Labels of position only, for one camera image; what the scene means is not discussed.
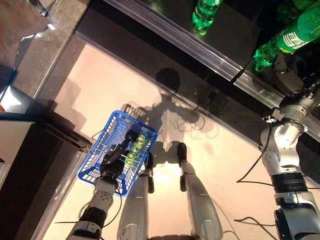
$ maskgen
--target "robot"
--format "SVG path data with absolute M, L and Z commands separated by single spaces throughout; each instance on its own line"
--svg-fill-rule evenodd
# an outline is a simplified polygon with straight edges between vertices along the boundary
M 269 124 L 261 134 L 261 160 L 271 177 L 274 198 L 280 207 L 274 212 L 280 240 L 319 240 L 320 211 L 300 168 L 296 150 L 299 136 L 306 130 L 303 122 L 320 104 L 320 86 L 314 84 L 301 90 L 301 83 L 288 69 L 283 55 L 273 66 L 278 86 L 286 93 L 279 108 L 264 118 Z M 287 78 L 298 79 L 289 83 Z M 67 240 L 99 240 L 105 219 L 113 203 L 117 177 L 121 174 L 130 141 L 135 134 L 129 132 L 122 144 L 104 157 L 101 176 L 95 182 L 93 197 L 80 220 L 74 225 Z M 204 185 L 187 161 L 187 147 L 180 143 L 177 149 L 181 167 L 180 189 L 187 192 L 188 212 L 192 232 L 187 235 L 164 237 L 148 236 L 148 193 L 153 193 L 153 160 L 149 155 L 145 170 L 137 177 L 130 190 L 119 222 L 117 240 L 220 240 L 223 230 L 214 204 Z

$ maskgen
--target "black cable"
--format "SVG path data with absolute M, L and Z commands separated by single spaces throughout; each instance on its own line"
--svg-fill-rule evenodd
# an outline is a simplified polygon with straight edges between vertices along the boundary
M 242 177 L 240 178 L 238 181 L 236 181 L 237 183 L 258 183 L 258 184 L 264 184 L 264 185 L 270 185 L 268 183 L 264 183 L 264 182 L 259 182 L 259 181 L 242 181 L 246 176 L 248 176 L 248 174 L 252 171 L 252 169 L 254 169 L 254 167 L 257 165 L 257 163 L 259 162 L 259 160 L 262 158 L 263 154 L 265 153 L 265 151 L 267 150 L 267 147 L 269 145 L 269 140 L 270 140 L 270 136 L 271 136 L 271 132 L 272 132 L 272 125 L 269 125 L 269 133 L 268 133 L 268 138 L 266 140 L 266 144 L 265 147 L 262 151 L 262 153 L 260 154 L 260 156 L 258 157 L 258 159 L 255 161 L 255 163 L 250 167 L 249 171 Z
M 54 224 L 76 224 L 77 221 L 57 221 Z
M 277 240 L 277 238 L 275 236 L 273 236 L 265 227 L 263 224 L 260 224 L 260 222 L 258 222 L 256 219 L 254 219 L 253 217 L 247 216 L 243 219 L 234 219 L 235 222 L 238 223 L 242 223 L 242 224 L 248 224 L 248 222 L 244 222 L 244 220 L 246 219 L 251 219 L 253 221 L 256 222 L 257 225 L 259 225 L 272 239 Z
M 258 224 L 258 223 L 253 223 L 253 222 L 246 222 L 244 220 L 246 219 L 251 219 L 252 217 L 248 216 L 248 217 L 245 217 L 244 219 L 234 219 L 235 222 L 239 222 L 239 223 L 242 223 L 242 224 L 249 224 L 249 225 L 258 225 L 258 226 L 264 226 L 264 227 L 275 227 L 276 225 L 275 224 Z
M 235 235 L 235 237 L 236 237 L 238 240 L 240 240 L 240 238 L 238 237 L 238 235 L 237 235 L 234 231 L 228 230 L 228 231 L 224 231 L 223 233 L 224 233 L 224 234 L 232 233 L 232 234 Z
M 104 225 L 103 228 L 106 227 L 106 226 L 108 226 L 109 224 L 111 224 L 111 223 L 116 219 L 116 217 L 118 216 L 118 214 L 119 214 L 119 212 L 120 212 L 120 210 L 121 210 L 121 207 L 122 207 L 122 196 L 121 196 L 121 194 L 120 194 L 119 188 L 116 187 L 116 189 L 118 190 L 119 195 L 120 195 L 120 207 L 119 207 L 118 212 L 117 212 L 116 215 L 114 216 L 114 218 L 112 218 L 112 220 L 111 220 L 110 222 L 108 222 L 106 225 Z
M 236 230 L 235 230 L 234 227 L 232 226 L 232 224 L 231 224 L 229 218 L 227 217 L 225 211 L 223 211 L 223 209 L 219 206 L 219 204 L 218 204 L 212 197 L 210 197 L 210 199 L 211 199 L 212 202 L 218 207 L 218 209 L 220 209 L 220 211 L 222 212 L 222 214 L 224 215 L 225 219 L 227 220 L 227 222 L 229 223 L 229 225 L 230 225 L 230 227 L 231 227 L 231 229 L 232 229 L 232 231 L 229 230 L 229 231 L 225 231 L 225 232 L 232 232 L 232 233 L 236 236 L 236 238 L 237 238 L 238 240 L 240 240 L 240 238 L 239 238 L 238 235 L 236 234 Z
M 262 185 L 267 185 L 273 187 L 272 184 L 266 183 L 266 182 L 261 182 L 261 181 L 239 181 L 237 183 L 250 183 L 250 184 L 262 184 Z

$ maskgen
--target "bottle in basket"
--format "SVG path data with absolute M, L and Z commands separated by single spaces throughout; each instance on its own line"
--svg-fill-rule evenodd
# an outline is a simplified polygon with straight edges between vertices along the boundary
M 126 167 L 128 168 L 137 167 L 139 165 L 137 161 L 137 157 L 138 157 L 139 151 L 143 148 L 145 142 L 146 142 L 146 137 L 139 134 L 135 142 L 132 144 L 132 147 L 130 148 L 130 152 L 126 156 L 126 159 L 125 159 Z

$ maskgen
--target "glass shelf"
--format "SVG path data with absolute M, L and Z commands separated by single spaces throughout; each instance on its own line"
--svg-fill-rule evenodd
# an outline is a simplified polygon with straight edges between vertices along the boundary
M 260 28 L 231 6 L 223 3 L 206 35 L 193 29 L 193 0 L 104 0 L 154 31 L 227 81 L 251 60 Z M 245 70 L 234 84 L 269 108 L 278 107 L 284 95 Z M 320 121 L 305 121 L 308 134 L 320 142 Z

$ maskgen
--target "bottle label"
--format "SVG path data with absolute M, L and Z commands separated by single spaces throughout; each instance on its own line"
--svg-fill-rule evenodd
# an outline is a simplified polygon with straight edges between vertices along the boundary
M 297 28 L 297 22 L 284 29 L 276 38 L 276 45 L 281 52 L 289 54 L 311 42 L 312 39 L 303 36 Z

